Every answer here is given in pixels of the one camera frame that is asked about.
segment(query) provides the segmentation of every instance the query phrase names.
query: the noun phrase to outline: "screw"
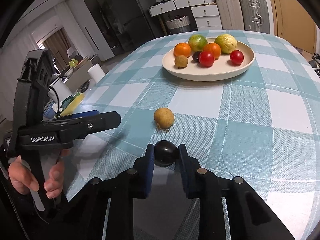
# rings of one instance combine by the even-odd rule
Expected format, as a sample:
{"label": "screw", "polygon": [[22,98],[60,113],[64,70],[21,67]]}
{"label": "screw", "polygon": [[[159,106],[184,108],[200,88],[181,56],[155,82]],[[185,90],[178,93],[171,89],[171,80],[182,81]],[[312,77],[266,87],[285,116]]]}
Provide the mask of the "screw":
{"label": "screw", "polygon": [[235,182],[241,184],[244,182],[244,180],[241,177],[235,177]]}
{"label": "screw", "polygon": [[136,169],[134,169],[134,168],[130,168],[130,169],[127,170],[127,173],[128,173],[129,175],[134,175],[134,174],[137,173],[137,171],[136,171]]}
{"label": "screw", "polygon": [[90,184],[91,185],[97,185],[100,182],[99,178],[92,178],[90,179]]}
{"label": "screw", "polygon": [[207,173],[207,170],[205,169],[205,168],[199,168],[199,169],[197,169],[197,172],[199,173],[199,174],[206,174]]}

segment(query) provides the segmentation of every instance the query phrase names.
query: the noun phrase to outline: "white curtain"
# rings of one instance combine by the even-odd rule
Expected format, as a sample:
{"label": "white curtain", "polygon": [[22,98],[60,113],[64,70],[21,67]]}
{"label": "white curtain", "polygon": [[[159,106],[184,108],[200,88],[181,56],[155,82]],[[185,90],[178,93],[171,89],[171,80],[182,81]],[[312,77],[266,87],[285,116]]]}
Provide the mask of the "white curtain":
{"label": "white curtain", "polygon": [[79,54],[83,57],[95,54],[66,2],[59,3],[54,9]]}
{"label": "white curtain", "polygon": [[0,114],[12,121],[17,79],[29,51],[39,49],[28,27],[0,49]]}

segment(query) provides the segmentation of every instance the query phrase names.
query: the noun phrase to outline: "plate of fruit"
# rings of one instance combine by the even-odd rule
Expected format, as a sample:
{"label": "plate of fruit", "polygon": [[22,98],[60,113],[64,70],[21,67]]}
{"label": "plate of fruit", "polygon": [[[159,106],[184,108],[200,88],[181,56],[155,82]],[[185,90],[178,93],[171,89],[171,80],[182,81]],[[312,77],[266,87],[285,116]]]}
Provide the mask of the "plate of fruit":
{"label": "plate of fruit", "polygon": [[194,81],[215,81],[238,76],[255,59],[253,50],[229,34],[216,38],[192,35],[164,55],[163,67],[172,75]]}

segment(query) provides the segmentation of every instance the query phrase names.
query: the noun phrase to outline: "black refrigerator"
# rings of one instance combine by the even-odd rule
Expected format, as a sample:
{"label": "black refrigerator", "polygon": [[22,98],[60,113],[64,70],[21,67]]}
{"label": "black refrigerator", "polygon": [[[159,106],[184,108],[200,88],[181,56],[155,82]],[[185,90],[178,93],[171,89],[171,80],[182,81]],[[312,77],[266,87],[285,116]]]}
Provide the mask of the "black refrigerator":
{"label": "black refrigerator", "polygon": [[84,0],[115,55],[164,36],[156,17],[148,9],[156,0]]}

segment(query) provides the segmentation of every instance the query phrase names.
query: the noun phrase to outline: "curtain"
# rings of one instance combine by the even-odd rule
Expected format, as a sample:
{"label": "curtain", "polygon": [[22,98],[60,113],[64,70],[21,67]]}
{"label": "curtain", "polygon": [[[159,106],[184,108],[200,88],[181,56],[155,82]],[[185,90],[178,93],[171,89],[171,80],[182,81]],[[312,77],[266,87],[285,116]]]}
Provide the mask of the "curtain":
{"label": "curtain", "polygon": [[70,11],[66,2],[59,3],[54,7],[56,14],[58,15],[63,28],[67,32],[69,38],[75,46],[75,49],[82,57],[92,56],[95,54],[93,48],[88,42],[86,36],[84,36],[80,29],[76,19]]}
{"label": "curtain", "polygon": [[30,50],[39,49],[28,27],[0,49],[0,113],[12,121],[17,79]]}
{"label": "curtain", "polygon": [[56,58],[56,66],[61,72],[70,62],[67,50],[71,47],[64,29],[60,29],[42,44],[51,50],[52,57]]}

